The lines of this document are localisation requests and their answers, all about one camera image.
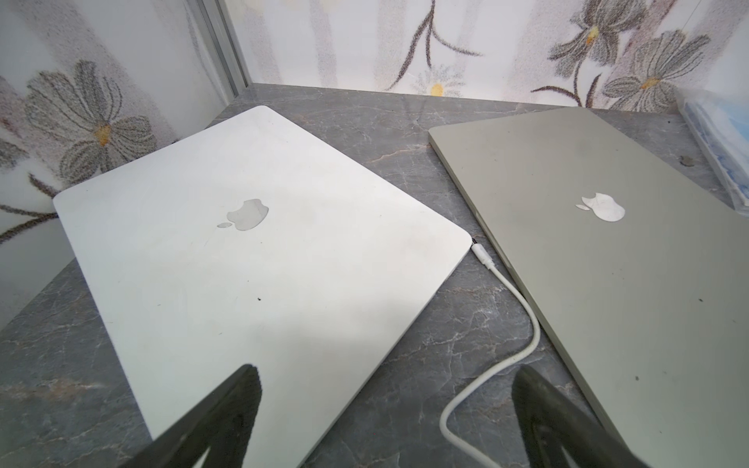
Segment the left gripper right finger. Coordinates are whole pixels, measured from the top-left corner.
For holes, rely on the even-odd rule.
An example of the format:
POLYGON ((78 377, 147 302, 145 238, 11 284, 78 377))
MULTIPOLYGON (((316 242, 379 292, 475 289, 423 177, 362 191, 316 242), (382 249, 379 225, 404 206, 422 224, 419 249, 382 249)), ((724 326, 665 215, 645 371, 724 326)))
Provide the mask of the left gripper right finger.
POLYGON ((512 400, 532 467, 646 465, 530 366, 520 366, 512 400))

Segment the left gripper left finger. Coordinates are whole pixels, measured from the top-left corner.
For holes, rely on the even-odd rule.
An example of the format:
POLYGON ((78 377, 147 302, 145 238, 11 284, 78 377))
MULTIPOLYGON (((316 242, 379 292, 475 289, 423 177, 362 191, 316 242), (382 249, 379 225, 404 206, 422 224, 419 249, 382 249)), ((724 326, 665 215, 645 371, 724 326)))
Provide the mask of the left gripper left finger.
POLYGON ((259 370, 240 367, 126 467, 240 467, 263 397, 259 370))

